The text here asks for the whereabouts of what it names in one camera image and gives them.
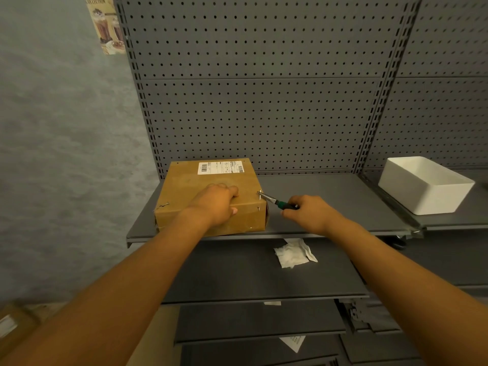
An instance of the iced coffee drink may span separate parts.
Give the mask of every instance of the iced coffee drink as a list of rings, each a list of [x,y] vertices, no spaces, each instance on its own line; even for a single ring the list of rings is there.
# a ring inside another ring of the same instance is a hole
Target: iced coffee drink
[[[93,21],[100,34],[100,42],[107,43],[108,41],[112,41],[112,37],[110,37],[108,31],[107,18],[105,18],[105,14],[101,10],[95,9],[93,11]]]
[[[123,41],[122,30],[120,29],[119,19],[114,18],[112,20],[112,27],[114,28],[115,36],[117,36],[117,39],[119,41]]]

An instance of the forearm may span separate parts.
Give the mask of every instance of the forearm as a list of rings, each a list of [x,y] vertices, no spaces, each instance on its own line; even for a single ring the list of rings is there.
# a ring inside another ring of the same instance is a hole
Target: forearm
[[[355,222],[338,219],[329,237],[345,250],[429,364],[488,364],[487,307]]]
[[[208,229],[193,209],[83,290],[4,362],[125,365],[186,257]]]

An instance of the cardboard box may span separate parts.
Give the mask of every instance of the cardboard box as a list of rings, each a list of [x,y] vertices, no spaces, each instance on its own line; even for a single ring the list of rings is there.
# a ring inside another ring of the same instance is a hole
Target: cardboard box
[[[38,326],[39,320],[15,304],[0,310],[0,359],[5,357]]]
[[[208,184],[236,185],[239,196],[230,203],[238,209],[237,214],[226,223],[211,228],[205,236],[264,231],[267,203],[257,194],[261,185],[248,158],[171,162],[154,210],[158,228],[168,226]]]

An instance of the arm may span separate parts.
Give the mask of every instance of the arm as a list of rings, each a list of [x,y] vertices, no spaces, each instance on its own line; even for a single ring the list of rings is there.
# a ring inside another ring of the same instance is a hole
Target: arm
[[[343,248],[427,364],[488,364],[488,308],[390,248],[319,196],[294,196],[285,218]]]
[[[126,365],[174,277],[212,226],[227,221],[235,186],[209,185],[156,237],[84,289],[2,365]]]

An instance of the floor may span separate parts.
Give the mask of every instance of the floor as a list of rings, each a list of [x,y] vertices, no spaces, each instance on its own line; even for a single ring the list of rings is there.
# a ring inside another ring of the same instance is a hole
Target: floor
[[[45,321],[63,305],[64,303],[52,303],[26,307],[41,321]],[[181,347],[173,347],[179,311],[180,308],[176,306],[159,307],[127,366],[178,366],[180,364]]]

